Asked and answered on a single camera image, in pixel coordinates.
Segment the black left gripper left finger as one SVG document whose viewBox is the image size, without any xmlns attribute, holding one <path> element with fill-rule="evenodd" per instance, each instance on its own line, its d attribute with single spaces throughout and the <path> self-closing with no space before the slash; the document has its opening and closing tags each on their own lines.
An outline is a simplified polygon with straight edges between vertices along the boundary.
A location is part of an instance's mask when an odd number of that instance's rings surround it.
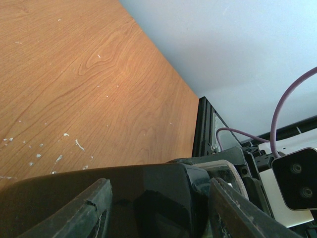
<svg viewBox="0 0 317 238">
<path fill-rule="evenodd" d="M 110 180 L 101 178 L 20 238 L 107 238 L 112 209 Z"/>
</svg>

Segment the clear plastic metronome cover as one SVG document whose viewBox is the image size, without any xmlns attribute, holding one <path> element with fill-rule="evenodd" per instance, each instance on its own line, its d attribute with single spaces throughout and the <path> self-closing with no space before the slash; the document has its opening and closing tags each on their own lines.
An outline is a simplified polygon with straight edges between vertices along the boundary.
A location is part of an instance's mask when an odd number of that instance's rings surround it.
<svg viewBox="0 0 317 238">
<path fill-rule="evenodd" d="M 234 165 L 227 160 L 219 160 L 213 162 L 205 162 L 195 164 L 194 166 L 204 169 L 209 174 L 210 178 L 221 178 L 243 197 L 249 200 L 249 196 L 245 185 Z"/>
</svg>

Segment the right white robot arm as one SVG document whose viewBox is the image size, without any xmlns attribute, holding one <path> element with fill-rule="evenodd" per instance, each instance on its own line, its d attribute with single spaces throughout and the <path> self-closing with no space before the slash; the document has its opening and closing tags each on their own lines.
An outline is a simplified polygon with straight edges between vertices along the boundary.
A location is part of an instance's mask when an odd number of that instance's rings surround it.
<svg viewBox="0 0 317 238">
<path fill-rule="evenodd" d="M 232 147 L 241 147 L 242 150 L 253 154 L 258 172 L 263 184 L 267 202 L 270 205 L 272 215 L 279 223 L 297 232 L 304 237 L 317 236 L 317 217 L 308 211 L 291 211 L 282 203 L 282 194 L 278 190 L 278 183 L 273 175 L 273 170 L 269 168 L 272 162 L 270 144 L 250 138 L 250 140 L 240 143 L 236 138 L 236 132 L 229 130 L 219 131 L 219 140 L 216 139 L 216 132 L 220 128 L 225 128 L 221 118 L 216 114 L 210 125 L 211 147 L 220 151 Z M 286 126 L 277 131 L 277 149 L 283 154 L 290 154 L 307 147 L 317 147 L 317 118 L 309 118 L 295 124 Z"/>
</svg>

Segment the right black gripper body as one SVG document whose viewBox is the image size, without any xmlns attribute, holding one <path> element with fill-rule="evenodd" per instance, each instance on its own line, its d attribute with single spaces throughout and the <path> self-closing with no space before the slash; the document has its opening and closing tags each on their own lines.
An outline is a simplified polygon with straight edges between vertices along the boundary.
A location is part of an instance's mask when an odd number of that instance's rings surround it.
<svg viewBox="0 0 317 238">
<path fill-rule="evenodd" d="M 249 200 L 264 213 L 274 217 L 260 172 L 269 169 L 272 155 L 255 147 L 233 147 L 222 152 L 224 159 L 237 169 L 246 188 Z"/>
</svg>

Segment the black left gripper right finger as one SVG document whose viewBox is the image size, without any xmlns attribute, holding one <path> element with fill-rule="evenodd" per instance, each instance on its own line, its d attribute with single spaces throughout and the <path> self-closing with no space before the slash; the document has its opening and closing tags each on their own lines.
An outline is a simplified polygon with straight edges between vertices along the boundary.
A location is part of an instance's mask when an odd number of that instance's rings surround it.
<svg viewBox="0 0 317 238">
<path fill-rule="evenodd" d="M 298 238 L 220 178 L 210 183 L 209 219 L 214 238 Z"/>
</svg>

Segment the black metronome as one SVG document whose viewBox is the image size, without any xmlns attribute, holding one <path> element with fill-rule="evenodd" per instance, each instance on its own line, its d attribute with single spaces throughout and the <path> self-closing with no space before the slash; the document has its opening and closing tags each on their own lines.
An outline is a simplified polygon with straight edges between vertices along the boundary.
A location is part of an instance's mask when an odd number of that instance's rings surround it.
<svg viewBox="0 0 317 238">
<path fill-rule="evenodd" d="M 210 176 L 180 163 L 66 172 L 17 182 L 0 193 L 0 235 L 19 238 L 99 179 L 110 180 L 108 238 L 199 238 L 208 222 Z"/>
</svg>

